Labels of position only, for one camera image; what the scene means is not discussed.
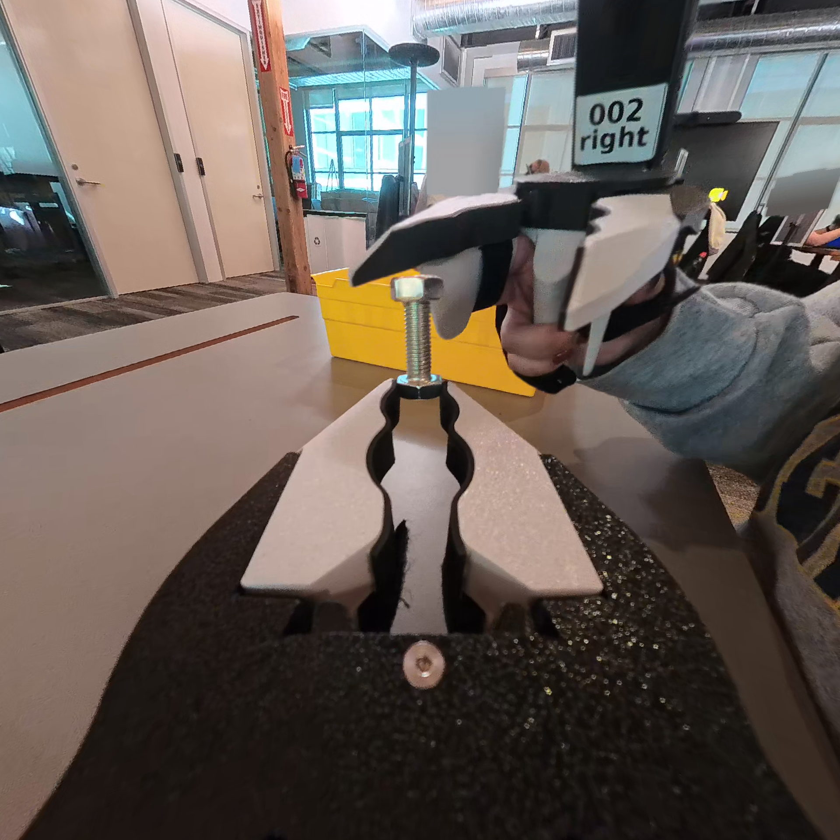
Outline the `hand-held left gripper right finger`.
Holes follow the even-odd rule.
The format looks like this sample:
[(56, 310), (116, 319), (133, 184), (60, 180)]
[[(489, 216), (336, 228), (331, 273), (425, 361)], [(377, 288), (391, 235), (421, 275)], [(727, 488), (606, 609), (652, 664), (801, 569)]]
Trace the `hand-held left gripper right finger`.
[(446, 466), (458, 482), (445, 553), (445, 621), (599, 595), (603, 582), (538, 450), (453, 384)]

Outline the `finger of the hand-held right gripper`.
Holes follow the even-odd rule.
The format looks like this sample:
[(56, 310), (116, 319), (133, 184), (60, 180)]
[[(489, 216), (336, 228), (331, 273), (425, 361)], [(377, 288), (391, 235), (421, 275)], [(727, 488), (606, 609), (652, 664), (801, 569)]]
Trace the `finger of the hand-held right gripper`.
[(607, 196), (594, 204), (563, 329), (607, 317), (665, 267), (680, 230), (670, 196)]
[(511, 240), (522, 225), (522, 202), (511, 193), (445, 198), (390, 227), (350, 272), (360, 287), (405, 270)]

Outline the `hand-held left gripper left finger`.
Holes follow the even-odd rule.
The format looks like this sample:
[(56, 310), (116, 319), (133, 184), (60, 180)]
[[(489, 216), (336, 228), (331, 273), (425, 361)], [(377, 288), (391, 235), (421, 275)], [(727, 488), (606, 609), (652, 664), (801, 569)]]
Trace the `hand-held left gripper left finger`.
[(241, 579), (249, 594), (336, 602), (356, 621), (392, 621), (403, 528), (382, 487), (401, 398), (384, 381), (302, 448)]

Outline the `silver bolt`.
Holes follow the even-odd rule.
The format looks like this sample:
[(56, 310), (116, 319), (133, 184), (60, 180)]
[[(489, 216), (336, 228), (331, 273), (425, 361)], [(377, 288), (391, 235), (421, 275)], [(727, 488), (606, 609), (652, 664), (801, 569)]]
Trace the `silver bolt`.
[(407, 301), (404, 307), (406, 371), (395, 379), (402, 398), (438, 398), (444, 381), (432, 372), (431, 311), (428, 301)]

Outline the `person's right forearm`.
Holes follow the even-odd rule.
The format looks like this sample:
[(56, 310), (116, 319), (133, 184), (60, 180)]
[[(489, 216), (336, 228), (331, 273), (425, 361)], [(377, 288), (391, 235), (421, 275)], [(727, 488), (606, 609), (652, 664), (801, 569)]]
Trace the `person's right forearm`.
[(838, 282), (805, 298), (749, 283), (698, 290), (653, 342), (581, 383), (671, 452), (761, 482), (838, 415)]

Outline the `person's right hand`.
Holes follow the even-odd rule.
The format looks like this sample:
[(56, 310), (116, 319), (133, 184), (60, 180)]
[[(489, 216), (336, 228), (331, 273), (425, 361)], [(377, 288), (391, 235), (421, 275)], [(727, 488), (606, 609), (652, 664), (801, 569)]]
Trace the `person's right hand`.
[(507, 308), (500, 326), (500, 344), (509, 367), (524, 377), (541, 377), (565, 365), (580, 369), (586, 340), (554, 324), (537, 324), (532, 311), (535, 246), (518, 236), (499, 303)]

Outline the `black jacket on chair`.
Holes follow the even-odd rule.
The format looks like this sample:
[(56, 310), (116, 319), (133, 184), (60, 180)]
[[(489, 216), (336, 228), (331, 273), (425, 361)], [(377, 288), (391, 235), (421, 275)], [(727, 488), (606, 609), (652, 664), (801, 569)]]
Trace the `black jacket on chair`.
[(417, 184), (415, 182), (411, 184), (407, 213), (403, 212), (402, 188), (403, 178), (401, 176), (392, 174), (383, 175), (377, 203), (374, 240), (382, 237), (388, 229), (400, 222), (407, 215), (415, 213), (419, 199)]

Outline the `white recycling cabinet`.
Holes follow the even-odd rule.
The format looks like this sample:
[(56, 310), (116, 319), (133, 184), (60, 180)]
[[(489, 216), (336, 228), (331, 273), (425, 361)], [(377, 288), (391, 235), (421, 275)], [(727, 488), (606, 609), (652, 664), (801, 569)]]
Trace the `white recycling cabinet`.
[(362, 261), (367, 249), (363, 213), (310, 212), (304, 226), (313, 275), (354, 268)]

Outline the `yellow plastic bin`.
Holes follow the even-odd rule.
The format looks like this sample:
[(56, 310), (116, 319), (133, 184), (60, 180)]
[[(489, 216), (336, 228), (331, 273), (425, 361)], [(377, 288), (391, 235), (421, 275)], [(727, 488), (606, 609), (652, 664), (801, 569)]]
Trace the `yellow plastic bin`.
[[(405, 372), (403, 307), (392, 299), (391, 279), (352, 287), (346, 268), (312, 276), (333, 357)], [(536, 389), (519, 379), (505, 361), (494, 308), (471, 314), (455, 339), (432, 329), (432, 370), (459, 385), (532, 397)]]

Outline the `black monitor screen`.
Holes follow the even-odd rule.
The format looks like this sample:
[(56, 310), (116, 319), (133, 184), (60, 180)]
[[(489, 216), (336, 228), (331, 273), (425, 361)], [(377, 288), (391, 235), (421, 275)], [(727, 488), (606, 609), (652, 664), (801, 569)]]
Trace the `black monitor screen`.
[(727, 199), (718, 203), (729, 222), (739, 217), (749, 190), (779, 124), (747, 121), (677, 127), (668, 152), (687, 152), (681, 179), (685, 186), (704, 190), (724, 187)]

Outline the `black floor lamp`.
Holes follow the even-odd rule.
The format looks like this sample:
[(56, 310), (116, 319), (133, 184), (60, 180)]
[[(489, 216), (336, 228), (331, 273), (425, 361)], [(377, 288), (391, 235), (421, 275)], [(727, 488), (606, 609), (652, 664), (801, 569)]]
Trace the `black floor lamp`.
[(440, 54), (435, 47), (428, 44), (405, 42), (389, 48), (388, 55), (394, 63), (401, 67), (407, 67), (410, 70), (408, 109), (406, 111), (407, 136), (402, 142), (404, 149), (402, 163), (400, 163), (399, 169), (400, 178), (402, 179), (400, 216), (401, 218), (405, 218), (410, 216), (412, 209), (418, 69), (420, 67), (426, 68), (435, 65), (438, 62)]

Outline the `white door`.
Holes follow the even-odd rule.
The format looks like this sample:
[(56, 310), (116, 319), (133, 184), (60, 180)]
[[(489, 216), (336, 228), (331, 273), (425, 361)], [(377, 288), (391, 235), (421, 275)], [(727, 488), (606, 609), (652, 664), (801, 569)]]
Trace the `white door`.
[(245, 33), (193, 3), (162, 6), (223, 278), (272, 271), (277, 246)]
[(198, 281), (127, 2), (2, 9), (108, 289)]

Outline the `person's grey printed sweatshirt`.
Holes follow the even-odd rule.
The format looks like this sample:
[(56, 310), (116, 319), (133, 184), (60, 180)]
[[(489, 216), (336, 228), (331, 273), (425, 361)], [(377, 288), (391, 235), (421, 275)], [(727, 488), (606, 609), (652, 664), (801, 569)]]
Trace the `person's grey printed sweatshirt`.
[(839, 742), (839, 417), (826, 416), (762, 485), (745, 528), (763, 593)]

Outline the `silver ceiling duct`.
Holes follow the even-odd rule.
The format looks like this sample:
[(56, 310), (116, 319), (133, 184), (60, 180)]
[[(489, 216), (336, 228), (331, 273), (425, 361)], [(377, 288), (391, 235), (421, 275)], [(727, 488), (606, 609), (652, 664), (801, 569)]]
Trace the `silver ceiling duct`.
[[(723, 55), (763, 55), (805, 51), (807, 49), (837, 49), (839, 25), (836, 20), (816, 20), (792, 23), (781, 28), (760, 28), (755, 31), (693, 35), (686, 46), (688, 58)], [(518, 72), (542, 71), (547, 66), (550, 40), (522, 42), (517, 55)]]
[(578, 1), (412, 1), (413, 32), (469, 35), (576, 20)]

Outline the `wooden post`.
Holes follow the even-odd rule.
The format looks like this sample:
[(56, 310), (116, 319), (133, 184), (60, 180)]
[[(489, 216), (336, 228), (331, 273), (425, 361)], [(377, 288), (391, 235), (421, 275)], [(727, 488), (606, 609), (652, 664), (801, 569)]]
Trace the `wooden post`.
[(281, 3), (280, 1), (264, 2), (266, 3), (266, 15), (270, 27), (271, 72), (259, 71), (253, 36), (252, 41), (269, 157), (271, 194), (279, 234), (280, 254), (283, 259), (288, 290), (302, 295), (315, 296), (317, 292), (308, 262), (303, 214), (304, 201), (291, 195), (285, 160), (287, 150), (292, 145), (298, 145), (298, 143), (296, 133), (294, 138), (285, 135), (280, 119), (277, 89), (282, 86), (291, 92), (287, 45), (281, 19)]

